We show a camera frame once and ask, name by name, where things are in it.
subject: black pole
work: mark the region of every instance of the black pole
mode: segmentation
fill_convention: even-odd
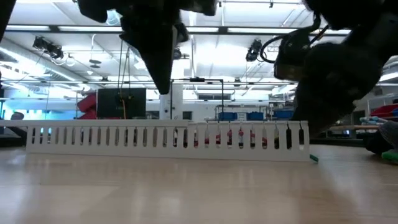
[[[223,115],[224,120],[224,80],[221,81],[221,114]]]
[[[174,79],[172,79],[170,86],[170,119],[173,119],[173,82]]]
[[[2,0],[0,1],[0,42],[6,31],[6,27],[11,17],[17,0]]]

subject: green object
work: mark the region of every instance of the green object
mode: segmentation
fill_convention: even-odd
[[[381,157],[385,160],[388,160],[388,161],[398,164],[398,151],[395,149],[387,151],[387,152],[383,152],[381,154]]]
[[[314,156],[313,154],[310,154],[310,159],[312,159],[314,162],[318,163],[319,162],[319,158]]]

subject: black monitor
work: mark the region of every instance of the black monitor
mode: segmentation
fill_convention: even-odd
[[[100,89],[97,94],[97,117],[124,118],[126,113],[127,119],[145,119],[146,101],[146,88]]]

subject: ceiling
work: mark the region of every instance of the ceiling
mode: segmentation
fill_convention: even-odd
[[[277,0],[273,7],[269,1],[223,1],[215,17],[207,17],[193,12],[182,12],[182,19],[188,26],[239,26],[239,27],[303,27],[312,23],[312,14],[298,0]],[[9,24],[27,25],[105,25],[82,16],[72,0],[19,0],[14,8]],[[118,25],[116,19],[108,21]],[[123,71],[127,46],[117,34],[57,34],[34,32],[6,32],[4,38],[36,55],[42,55],[32,47],[35,37],[43,37],[49,42],[62,46],[62,50],[75,59],[73,66],[60,65],[74,73],[81,80],[100,80],[108,77],[117,80],[119,68]],[[272,65],[267,63],[247,63],[245,56],[254,39],[262,42],[272,38],[269,35],[193,35],[191,40],[180,44],[182,53],[194,58],[195,76],[203,78],[223,78],[233,81],[240,78],[248,82],[266,82],[273,80]],[[322,41],[340,42],[343,37],[324,37]],[[196,52],[192,54],[192,41],[196,43]],[[89,59],[102,62],[101,68],[90,68]],[[178,62],[185,68],[184,76],[191,77],[189,60]],[[131,80],[150,80],[145,68],[131,64]],[[258,90],[271,90],[274,86],[256,86]]]

